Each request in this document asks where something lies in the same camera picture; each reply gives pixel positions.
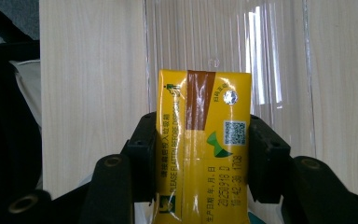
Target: white wooden panel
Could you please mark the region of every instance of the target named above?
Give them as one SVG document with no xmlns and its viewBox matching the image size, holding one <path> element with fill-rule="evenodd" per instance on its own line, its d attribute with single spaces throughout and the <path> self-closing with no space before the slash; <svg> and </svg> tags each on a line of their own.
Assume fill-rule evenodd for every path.
<svg viewBox="0 0 358 224">
<path fill-rule="evenodd" d="M 143 1 L 40 1 L 43 177 L 53 198 L 118 153 L 148 111 Z"/>
<path fill-rule="evenodd" d="M 308 2 L 317 158 L 358 193 L 358 1 Z"/>
</svg>

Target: barcode label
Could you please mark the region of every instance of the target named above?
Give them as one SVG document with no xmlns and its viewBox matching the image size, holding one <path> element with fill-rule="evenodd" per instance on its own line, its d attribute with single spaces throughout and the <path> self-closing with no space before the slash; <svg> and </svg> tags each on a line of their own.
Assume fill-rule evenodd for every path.
<svg viewBox="0 0 358 224">
<path fill-rule="evenodd" d="M 244 146 L 246 139 L 246 122 L 225 120 L 225 145 Z"/>
</svg>

